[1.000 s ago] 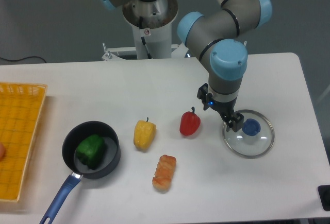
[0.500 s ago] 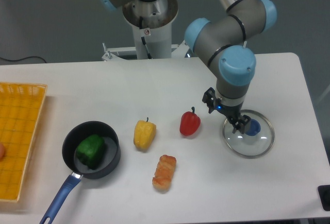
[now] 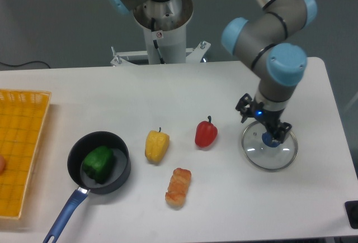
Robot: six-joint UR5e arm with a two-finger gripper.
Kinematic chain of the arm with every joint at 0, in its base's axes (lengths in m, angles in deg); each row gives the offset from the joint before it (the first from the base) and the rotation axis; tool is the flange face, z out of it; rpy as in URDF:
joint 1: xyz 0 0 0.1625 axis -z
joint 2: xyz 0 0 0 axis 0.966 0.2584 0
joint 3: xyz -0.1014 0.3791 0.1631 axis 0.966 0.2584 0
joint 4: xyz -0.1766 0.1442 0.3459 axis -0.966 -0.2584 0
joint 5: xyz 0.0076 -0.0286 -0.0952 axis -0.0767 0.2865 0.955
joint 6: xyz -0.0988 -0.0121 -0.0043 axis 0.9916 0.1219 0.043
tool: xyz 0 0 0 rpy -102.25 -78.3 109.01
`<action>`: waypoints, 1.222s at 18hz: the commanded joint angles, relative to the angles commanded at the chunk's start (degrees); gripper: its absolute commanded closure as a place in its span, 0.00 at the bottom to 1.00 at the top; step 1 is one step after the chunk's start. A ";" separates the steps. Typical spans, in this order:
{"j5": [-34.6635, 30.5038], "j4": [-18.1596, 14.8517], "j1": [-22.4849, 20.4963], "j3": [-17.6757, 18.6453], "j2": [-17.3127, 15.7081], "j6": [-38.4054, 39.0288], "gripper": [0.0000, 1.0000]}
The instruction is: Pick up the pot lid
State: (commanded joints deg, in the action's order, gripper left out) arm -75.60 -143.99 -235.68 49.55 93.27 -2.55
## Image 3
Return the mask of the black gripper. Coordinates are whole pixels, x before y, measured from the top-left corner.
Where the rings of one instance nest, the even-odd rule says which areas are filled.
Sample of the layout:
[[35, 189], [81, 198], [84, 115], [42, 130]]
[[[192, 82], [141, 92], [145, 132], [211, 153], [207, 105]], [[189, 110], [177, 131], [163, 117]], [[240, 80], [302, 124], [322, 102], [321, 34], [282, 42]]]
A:
[[283, 109], [270, 111], [264, 109], [263, 103], [254, 103], [252, 105], [252, 97], [248, 93], [239, 99], [235, 110], [241, 115], [241, 123], [244, 123], [248, 118], [255, 118], [271, 134], [272, 141], [281, 144], [285, 142], [286, 136], [292, 128], [291, 124], [280, 121]]

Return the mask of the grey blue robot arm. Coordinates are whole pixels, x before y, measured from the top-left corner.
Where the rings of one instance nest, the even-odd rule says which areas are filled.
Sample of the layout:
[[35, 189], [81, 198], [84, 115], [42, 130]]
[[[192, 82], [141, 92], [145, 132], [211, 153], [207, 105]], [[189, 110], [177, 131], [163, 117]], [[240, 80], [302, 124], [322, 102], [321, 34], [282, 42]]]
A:
[[[186, 25], [192, 17], [191, 0], [109, 0], [122, 13], [132, 13], [144, 31], [151, 64], [186, 61]], [[244, 95], [236, 110], [242, 120], [254, 118], [264, 128], [263, 142], [277, 147], [291, 125], [280, 117], [301, 81], [307, 56], [287, 38], [307, 27], [317, 15], [315, 0], [256, 0], [263, 16], [255, 22], [236, 18], [225, 27], [221, 43], [256, 74], [260, 83], [254, 97]]]

